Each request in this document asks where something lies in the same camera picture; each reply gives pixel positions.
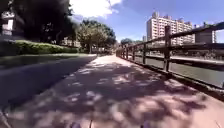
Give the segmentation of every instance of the building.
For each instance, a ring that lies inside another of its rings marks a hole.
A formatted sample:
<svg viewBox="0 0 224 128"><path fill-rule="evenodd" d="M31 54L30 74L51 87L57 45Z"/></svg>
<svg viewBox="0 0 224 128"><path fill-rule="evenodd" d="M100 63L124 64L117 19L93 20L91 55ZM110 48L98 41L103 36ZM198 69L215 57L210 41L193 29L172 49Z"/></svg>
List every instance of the building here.
<svg viewBox="0 0 224 128"><path fill-rule="evenodd" d="M143 36L143 37L142 37L142 41L143 41L143 42L146 42L146 41L147 41L147 37L146 37L146 36Z"/></svg>
<svg viewBox="0 0 224 128"><path fill-rule="evenodd" d="M195 43L216 43L216 31L204 31L204 32L200 32L195 34Z"/></svg>
<svg viewBox="0 0 224 128"><path fill-rule="evenodd" d="M2 34L9 36L22 36L24 21L15 13L4 12L2 14Z"/></svg>
<svg viewBox="0 0 224 128"><path fill-rule="evenodd" d="M158 12L154 12L152 17L147 21L147 40L165 36L165 26L167 25L171 26L172 34L188 31L193 28L191 22L184 22L182 18L172 20L171 16L166 15L161 17ZM186 42L194 42L194 35L172 39L172 44L183 44Z"/></svg>

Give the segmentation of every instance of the shrub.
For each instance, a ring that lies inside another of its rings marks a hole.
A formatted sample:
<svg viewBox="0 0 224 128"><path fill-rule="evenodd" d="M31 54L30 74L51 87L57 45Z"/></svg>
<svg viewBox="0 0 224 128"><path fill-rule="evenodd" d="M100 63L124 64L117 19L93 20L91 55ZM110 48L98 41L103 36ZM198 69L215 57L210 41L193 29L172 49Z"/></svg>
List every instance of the shrub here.
<svg viewBox="0 0 224 128"><path fill-rule="evenodd" d="M0 55L21 55L21 54L54 54L54 53L77 53L77 48L69 48L47 43L35 43L19 40L15 42L0 43Z"/></svg>

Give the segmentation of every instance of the white building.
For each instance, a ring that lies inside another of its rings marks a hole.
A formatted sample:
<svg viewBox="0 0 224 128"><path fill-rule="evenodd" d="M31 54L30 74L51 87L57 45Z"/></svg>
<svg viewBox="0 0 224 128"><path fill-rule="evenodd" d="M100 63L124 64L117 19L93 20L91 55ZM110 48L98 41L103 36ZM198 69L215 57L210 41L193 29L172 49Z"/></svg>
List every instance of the white building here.
<svg viewBox="0 0 224 128"><path fill-rule="evenodd" d="M160 17L158 12L154 12L147 21L147 40L165 36L165 26L171 26L171 33L178 33L191 30L191 22L184 22L183 19L172 20L170 16ZM172 39L172 44L193 43L194 35Z"/></svg>
<svg viewBox="0 0 224 128"><path fill-rule="evenodd" d="M2 34L10 36L21 36L23 33L22 26L24 25L23 19L18 15L11 12L4 12L2 14Z"/></svg>

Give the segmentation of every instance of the tree foliage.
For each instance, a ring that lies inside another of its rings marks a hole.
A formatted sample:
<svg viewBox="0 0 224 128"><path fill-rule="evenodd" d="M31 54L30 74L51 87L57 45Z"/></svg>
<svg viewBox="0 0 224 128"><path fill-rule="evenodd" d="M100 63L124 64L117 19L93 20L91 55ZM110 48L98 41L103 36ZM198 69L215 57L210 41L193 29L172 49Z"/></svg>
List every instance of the tree foliage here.
<svg viewBox="0 0 224 128"><path fill-rule="evenodd" d="M133 41L130 38L125 38L121 40L122 45L131 44Z"/></svg>
<svg viewBox="0 0 224 128"><path fill-rule="evenodd" d="M28 39L60 44L74 34L68 18L68 4L60 0L14 0L12 8L25 22L24 36Z"/></svg>
<svg viewBox="0 0 224 128"><path fill-rule="evenodd" d="M94 20L84 20L79 26L77 37L87 52L91 52L92 47L108 48L116 42L114 31Z"/></svg>

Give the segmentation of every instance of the grass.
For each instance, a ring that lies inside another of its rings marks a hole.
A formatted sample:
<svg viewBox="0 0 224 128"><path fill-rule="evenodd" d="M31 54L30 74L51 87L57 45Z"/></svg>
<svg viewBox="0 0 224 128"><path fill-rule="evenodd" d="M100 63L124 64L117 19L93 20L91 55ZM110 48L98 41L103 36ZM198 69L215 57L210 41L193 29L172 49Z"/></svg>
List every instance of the grass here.
<svg viewBox="0 0 224 128"><path fill-rule="evenodd" d="M0 58L0 70L38 64L61 59L75 58L84 54L44 54L44 55L19 55Z"/></svg>

